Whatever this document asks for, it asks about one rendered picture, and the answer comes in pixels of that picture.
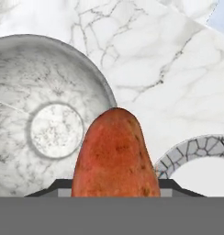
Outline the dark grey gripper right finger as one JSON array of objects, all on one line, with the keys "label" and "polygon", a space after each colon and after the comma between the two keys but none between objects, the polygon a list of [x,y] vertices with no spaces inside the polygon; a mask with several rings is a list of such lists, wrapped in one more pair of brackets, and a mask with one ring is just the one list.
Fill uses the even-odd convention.
[{"label": "dark grey gripper right finger", "polygon": [[160,179],[159,186],[161,189],[161,197],[178,197],[178,196],[203,197],[203,195],[199,193],[182,188],[173,179]]}]

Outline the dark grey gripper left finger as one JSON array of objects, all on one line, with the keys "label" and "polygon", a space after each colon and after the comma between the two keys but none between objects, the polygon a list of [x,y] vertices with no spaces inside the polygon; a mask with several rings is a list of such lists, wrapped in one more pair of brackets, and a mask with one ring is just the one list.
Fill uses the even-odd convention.
[{"label": "dark grey gripper left finger", "polygon": [[72,181],[70,179],[57,179],[48,188],[28,195],[28,197],[70,197],[72,194]]}]

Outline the orange sweet potato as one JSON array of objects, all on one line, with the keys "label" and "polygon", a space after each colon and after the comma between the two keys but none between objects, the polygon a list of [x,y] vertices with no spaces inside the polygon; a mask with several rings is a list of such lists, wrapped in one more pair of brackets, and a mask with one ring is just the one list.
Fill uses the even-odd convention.
[{"label": "orange sweet potato", "polygon": [[85,134],[74,169],[72,196],[160,195],[139,121],[124,108],[104,112]]}]

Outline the white marbled bowl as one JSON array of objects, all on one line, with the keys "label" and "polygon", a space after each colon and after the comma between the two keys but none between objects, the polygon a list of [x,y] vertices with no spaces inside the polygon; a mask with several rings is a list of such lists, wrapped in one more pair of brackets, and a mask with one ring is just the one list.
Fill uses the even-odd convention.
[{"label": "white marbled bowl", "polygon": [[0,196],[70,179],[91,123],[117,102],[80,51],[36,35],[0,38]]}]

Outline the white plate with cracked rim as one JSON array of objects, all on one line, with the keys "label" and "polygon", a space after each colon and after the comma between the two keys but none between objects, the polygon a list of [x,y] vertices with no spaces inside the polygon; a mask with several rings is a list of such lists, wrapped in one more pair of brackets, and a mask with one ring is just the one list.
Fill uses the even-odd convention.
[{"label": "white plate with cracked rim", "polygon": [[224,197],[224,135],[193,137],[174,145],[155,164],[159,179],[194,195]]}]

